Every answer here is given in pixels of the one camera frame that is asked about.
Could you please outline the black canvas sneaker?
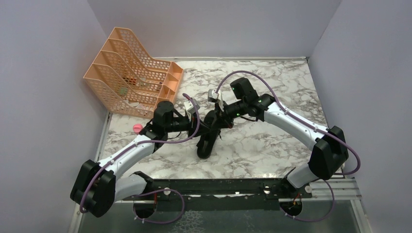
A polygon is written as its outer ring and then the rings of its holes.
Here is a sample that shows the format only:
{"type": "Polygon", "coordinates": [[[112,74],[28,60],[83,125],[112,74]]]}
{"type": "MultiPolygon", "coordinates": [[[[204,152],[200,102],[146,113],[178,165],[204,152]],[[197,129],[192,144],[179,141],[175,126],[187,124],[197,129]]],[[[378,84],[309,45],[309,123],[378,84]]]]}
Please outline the black canvas sneaker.
{"type": "Polygon", "coordinates": [[[206,133],[200,136],[197,147],[197,156],[201,159],[207,159],[214,147],[216,142],[215,137],[211,134],[211,125],[214,123],[215,113],[214,110],[211,110],[205,116],[203,122],[206,124],[206,133]]]}

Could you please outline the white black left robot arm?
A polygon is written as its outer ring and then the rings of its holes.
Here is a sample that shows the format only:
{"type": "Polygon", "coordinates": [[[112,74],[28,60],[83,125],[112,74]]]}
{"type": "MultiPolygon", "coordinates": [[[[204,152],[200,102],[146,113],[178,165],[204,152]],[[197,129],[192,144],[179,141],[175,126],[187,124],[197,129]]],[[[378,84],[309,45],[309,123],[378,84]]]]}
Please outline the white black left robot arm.
{"type": "Polygon", "coordinates": [[[87,160],[81,165],[70,193],[70,199],[79,205],[80,213],[103,216],[119,195],[117,183],[121,176],[132,165],[170,143],[169,133],[186,131],[188,140],[196,137],[201,125],[200,107],[196,99],[185,97],[184,116],[170,101],[161,101],[153,118],[131,143],[103,160],[87,160]]]}

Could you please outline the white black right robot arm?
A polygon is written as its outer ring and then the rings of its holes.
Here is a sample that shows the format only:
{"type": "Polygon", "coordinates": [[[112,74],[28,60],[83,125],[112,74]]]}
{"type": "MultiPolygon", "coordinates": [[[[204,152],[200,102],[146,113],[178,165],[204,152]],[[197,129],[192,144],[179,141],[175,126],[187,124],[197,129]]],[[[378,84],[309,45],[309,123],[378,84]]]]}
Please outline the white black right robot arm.
{"type": "Polygon", "coordinates": [[[215,103],[215,122],[218,128],[230,128],[237,117],[249,115],[286,131],[302,142],[311,152],[309,161],[293,169],[280,185],[281,193],[291,198],[304,185],[318,180],[328,180],[348,159],[342,129],[327,128],[289,111],[269,94],[258,95],[247,78],[230,84],[237,102],[226,104],[220,91],[209,90],[208,101],[215,103]]]}

